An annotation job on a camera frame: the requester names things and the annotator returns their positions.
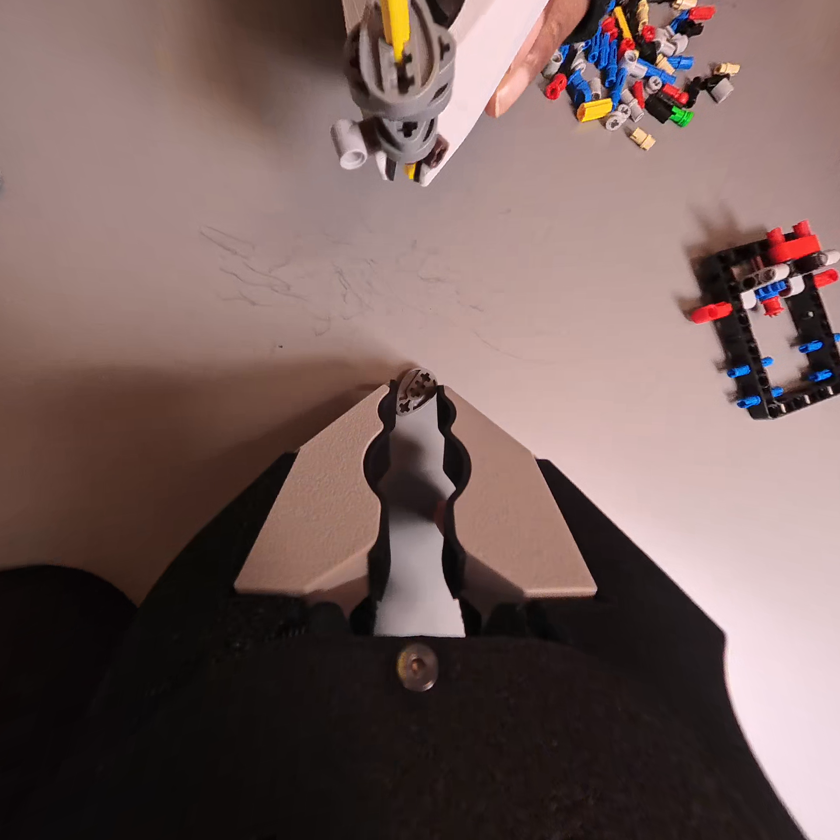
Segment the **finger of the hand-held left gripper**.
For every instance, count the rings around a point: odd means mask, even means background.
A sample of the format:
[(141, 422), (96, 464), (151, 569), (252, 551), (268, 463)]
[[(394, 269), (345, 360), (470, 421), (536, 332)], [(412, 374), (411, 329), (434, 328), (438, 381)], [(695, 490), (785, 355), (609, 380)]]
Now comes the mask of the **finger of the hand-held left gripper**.
[(342, 1), (342, 9), (347, 36), (361, 28), (375, 39), (382, 37), (382, 2)]
[(456, 44), (452, 96), (437, 119), (446, 144), (441, 161), (425, 166), (420, 186), (429, 186), (468, 138), (505, 76), (546, 1), (466, 1), (448, 32)]

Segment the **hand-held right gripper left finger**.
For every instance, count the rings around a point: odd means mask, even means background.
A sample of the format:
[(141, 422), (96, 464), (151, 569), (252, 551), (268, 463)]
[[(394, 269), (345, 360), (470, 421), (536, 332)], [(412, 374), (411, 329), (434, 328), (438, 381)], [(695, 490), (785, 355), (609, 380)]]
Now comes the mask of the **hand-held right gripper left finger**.
[(391, 571), (381, 483), (396, 391), (380, 386), (299, 448), (238, 573), (238, 594), (332, 603), (373, 627)]

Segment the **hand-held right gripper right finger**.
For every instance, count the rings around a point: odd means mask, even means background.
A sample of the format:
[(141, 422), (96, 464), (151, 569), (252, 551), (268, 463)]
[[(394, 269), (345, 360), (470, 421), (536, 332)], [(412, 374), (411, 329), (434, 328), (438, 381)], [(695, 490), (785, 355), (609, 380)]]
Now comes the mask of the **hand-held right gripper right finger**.
[(444, 579), (466, 634), (538, 605), (592, 599), (597, 585), (535, 455), (452, 388), (437, 388), (444, 473)]

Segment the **yellow lego axle assembly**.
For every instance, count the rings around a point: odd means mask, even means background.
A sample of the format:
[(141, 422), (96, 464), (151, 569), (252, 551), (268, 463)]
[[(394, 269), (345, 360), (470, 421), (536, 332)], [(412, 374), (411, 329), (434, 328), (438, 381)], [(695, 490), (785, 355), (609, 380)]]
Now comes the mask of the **yellow lego axle assembly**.
[(447, 147), (438, 116), (447, 107), (455, 75), (456, 44), (448, 32), (462, 2), (381, 1), (382, 37), (357, 28), (346, 36), (343, 73), (357, 120), (331, 127), (341, 167), (373, 161), (383, 180), (399, 172), (414, 183), (433, 169)]

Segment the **grey lego disc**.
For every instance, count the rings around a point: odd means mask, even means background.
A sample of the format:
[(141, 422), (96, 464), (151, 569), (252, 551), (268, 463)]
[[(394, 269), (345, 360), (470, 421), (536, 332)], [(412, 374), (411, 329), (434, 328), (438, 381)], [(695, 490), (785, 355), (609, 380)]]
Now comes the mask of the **grey lego disc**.
[(395, 415), (406, 417), (417, 412), (435, 398), (437, 388), (438, 379), (428, 368), (408, 370), (397, 387)]

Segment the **pile of small lego pieces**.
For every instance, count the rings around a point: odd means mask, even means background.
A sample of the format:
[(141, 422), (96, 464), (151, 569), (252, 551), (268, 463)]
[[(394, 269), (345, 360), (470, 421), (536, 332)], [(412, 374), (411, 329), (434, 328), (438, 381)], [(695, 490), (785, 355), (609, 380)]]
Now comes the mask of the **pile of small lego pieces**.
[(696, 56), (715, 3), (613, 1), (594, 9), (584, 36), (557, 48), (537, 81), (546, 99), (567, 99), (580, 125), (622, 134), (648, 152), (651, 125), (684, 129), (703, 96), (716, 104), (731, 96), (741, 65), (704, 65)]

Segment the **person's left hand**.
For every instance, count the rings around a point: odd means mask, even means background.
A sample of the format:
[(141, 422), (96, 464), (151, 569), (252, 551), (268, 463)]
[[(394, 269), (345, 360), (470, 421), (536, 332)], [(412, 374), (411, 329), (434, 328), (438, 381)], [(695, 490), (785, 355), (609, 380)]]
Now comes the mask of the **person's left hand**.
[(554, 52), (572, 34), (586, 14), (587, 1), (550, 1), (528, 32), (518, 53), (491, 95), (485, 114), (493, 119), (512, 105), (542, 74)]

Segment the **black mesh chair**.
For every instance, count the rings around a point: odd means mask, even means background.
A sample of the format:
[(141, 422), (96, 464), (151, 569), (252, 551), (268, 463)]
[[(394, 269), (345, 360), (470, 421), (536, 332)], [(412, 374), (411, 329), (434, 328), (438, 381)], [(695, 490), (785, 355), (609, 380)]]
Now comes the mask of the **black mesh chair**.
[(83, 570), (2, 571), (2, 833), (61, 764), (136, 611)]

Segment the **black lego frame assembly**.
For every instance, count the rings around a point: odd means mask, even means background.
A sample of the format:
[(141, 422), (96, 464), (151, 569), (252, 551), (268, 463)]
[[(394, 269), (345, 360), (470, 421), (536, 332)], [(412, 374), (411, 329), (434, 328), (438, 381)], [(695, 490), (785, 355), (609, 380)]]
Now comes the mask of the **black lego frame assembly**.
[[(823, 299), (838, 286), (838, 250), (823, 246), (807, 219), (704, 258), (699, 285), (701, 305), (689, 320), (714, 328), (742, 413), (773, 421), (838, 400), (838, 331)], [(789, 386), (772, 381), (774, 360), (756, 333), (760, 318), (781, 316), (791, 321), (791, 347), (804, 363)]]

